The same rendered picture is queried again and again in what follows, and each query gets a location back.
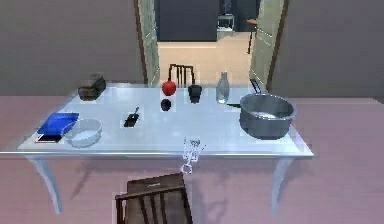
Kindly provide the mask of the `grey metal pot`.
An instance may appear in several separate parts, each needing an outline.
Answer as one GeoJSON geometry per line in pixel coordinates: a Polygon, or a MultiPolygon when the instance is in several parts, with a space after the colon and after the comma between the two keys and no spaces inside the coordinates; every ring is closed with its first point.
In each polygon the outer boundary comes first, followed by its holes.
{"type": "Polygon", "coordinates": [[[238,104],[228,106],[240,109],[240,127],[260,140],[283,138],[297,114],[296,107],[287,99],[266,93],[247,94],[238,104]]]}

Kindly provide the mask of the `black cup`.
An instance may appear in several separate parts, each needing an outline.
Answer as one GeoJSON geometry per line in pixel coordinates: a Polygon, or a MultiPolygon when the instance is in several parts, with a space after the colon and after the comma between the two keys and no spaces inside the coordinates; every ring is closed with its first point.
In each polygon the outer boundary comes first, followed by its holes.
{"type": "Polygon", "coordinates": [[[191,103],[198,103],[200,101],[200,96],[202,92],[202,87],[200,85],[192,84],[188,87],[189,99],[191,103]]]}

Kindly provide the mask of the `pale green room door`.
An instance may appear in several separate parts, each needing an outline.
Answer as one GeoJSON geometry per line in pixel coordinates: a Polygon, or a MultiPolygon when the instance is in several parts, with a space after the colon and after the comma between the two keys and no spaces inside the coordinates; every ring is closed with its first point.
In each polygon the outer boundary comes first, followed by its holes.
{"type": "Polygon", "coordinates": [[[138,0],[140,28],[145,57],[147,84],[157,86],[160,78],[154,0],[138,0]]]}
{"type": "Polygon", "coordinates": [[[271,88],[281,15],[285,0],[261,0],[256,36],[253,40],[249,77],[265,89],[271,88]]]}

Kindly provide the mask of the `grey metal side table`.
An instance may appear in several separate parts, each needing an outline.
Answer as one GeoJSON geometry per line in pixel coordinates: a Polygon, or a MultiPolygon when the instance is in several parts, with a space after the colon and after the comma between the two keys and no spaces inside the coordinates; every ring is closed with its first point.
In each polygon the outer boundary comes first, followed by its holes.
{"type": "Polygon", "coordinates": [[[234,30],[235,17],[232,14],[219,15],[217,30],[220,32],[232,32],[234,30]]]}

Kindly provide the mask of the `dark brown bread loaf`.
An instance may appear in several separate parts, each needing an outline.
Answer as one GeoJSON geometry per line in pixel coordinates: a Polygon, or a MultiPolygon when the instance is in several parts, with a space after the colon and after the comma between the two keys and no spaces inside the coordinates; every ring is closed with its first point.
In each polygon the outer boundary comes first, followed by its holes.
{"type": "Polygon", "coordinates": [[[78,87],[78,94],[83,101],[96,100],[106,89],[106,81],[102,74],[91,74],[78,87]]]}

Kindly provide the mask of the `pale blue glossy table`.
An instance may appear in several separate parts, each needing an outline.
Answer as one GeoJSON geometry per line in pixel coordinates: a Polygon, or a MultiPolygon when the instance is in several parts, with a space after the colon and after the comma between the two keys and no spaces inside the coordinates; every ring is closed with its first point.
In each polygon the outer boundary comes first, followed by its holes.
{"type": "MultiPolygon", "coordinates": [[[[251,94],[248,86],[233,87],[229,103],[237,104],[251,94]]],[[[54,176],[46,163],[48,156],[117,156],[128,158],[181,158],[184,138],[197,137],[205,145],[201,157],[276,158],[270,207],[276,210],[280,185],[292,161],[311,158],[312,151],[299,133],[290,128],[279,140],[258,140],[249,136],[239,124],[240,110],[216,101],[215,89],[205,87],[200,102],[192,104],[188,91],[180,88],[170,97],[172,107],[161,110],[164,98],[159,88],[131,84],[110,84],[95,101],[82,101],[77,95],[59,108],[61,113],[78,113],[80,119],[97,119],[102,123],[100,140],[87,148],[75,148],[62,140],[36,143],[37,132],[8,147],[4,154],[27,157],[44,178],[56,212],[62,211],[54,176]],[[139,108],[134,127],[124,127],[127,117],[139,108]]]]}

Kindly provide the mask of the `blue book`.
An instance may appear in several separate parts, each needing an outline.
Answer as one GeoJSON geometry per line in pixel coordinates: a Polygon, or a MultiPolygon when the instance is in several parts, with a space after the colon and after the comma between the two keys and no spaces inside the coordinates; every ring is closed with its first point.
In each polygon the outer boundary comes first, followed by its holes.
{"type": "Polygon", "coordinates": [[[36,143],[58,143],[78,120],[78,113],[52,113],[37,130],[36,143]]]}

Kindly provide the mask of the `red apple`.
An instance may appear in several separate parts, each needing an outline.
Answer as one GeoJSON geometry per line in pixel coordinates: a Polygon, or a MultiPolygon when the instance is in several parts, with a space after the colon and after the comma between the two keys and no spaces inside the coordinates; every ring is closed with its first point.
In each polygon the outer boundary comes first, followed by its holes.
{"type": "Polygon", "coordinates": [[[166,81],[162,84],[162,92],[166,96],[171,96],[176,92],[176,84],[173,81],[166,81]]]}

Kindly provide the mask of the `white bowl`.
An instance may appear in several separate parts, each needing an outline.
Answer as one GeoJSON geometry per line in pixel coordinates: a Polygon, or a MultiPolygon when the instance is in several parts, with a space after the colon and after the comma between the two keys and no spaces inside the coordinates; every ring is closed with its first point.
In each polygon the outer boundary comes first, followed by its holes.
{"type": "Polygon", "coordinates": [[[62,138],[75,148],[87,148],[101,138],[102,123],[97,119],[79,119],[61,131],[62,138]]]}

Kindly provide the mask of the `clear glass bottle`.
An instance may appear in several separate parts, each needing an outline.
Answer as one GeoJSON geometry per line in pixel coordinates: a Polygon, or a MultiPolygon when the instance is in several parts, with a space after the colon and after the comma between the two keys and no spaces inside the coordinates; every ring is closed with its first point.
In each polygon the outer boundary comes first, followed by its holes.
{"type": "Polygon", "coordinates": [[[216,85],[216,101],[220,104],[225,104],[229,97],[229,81],[227,72],[221,73],[221,77],[216,85]]]}

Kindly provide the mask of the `dark brown wooden chair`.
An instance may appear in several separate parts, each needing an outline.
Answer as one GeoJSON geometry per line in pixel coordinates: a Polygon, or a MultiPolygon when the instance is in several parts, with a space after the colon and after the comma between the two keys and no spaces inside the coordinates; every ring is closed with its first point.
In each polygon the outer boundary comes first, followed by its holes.
{"type": "Polygon", "coordinates": [[[117,224],[193,224],[182,173],[128,181],[115,203],[117,224]]]}
{"type": "Polygon", "coordinates": [[[187,85],[187,74],[191,76],[191,83],[195,84],[194,67],[191,65],[170,64],[168,69],[168,80],[172,80],[172,70],[176,69],[176,81],[178,85],[187,85]]]}

